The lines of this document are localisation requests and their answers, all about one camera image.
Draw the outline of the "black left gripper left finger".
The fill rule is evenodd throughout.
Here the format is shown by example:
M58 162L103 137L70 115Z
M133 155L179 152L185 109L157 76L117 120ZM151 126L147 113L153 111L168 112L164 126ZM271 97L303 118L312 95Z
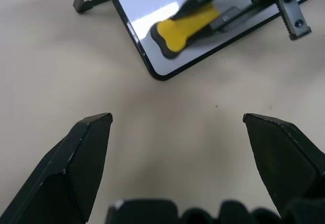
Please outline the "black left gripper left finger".
M49 150L1 223L87 223L102 180L111 113L85 117Z

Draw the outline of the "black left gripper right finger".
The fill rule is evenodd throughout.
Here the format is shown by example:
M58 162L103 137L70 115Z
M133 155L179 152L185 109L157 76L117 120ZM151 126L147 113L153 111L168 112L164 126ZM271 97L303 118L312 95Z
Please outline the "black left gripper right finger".
M324 220L324 153L291 122L252 113L243 122L282 220Z

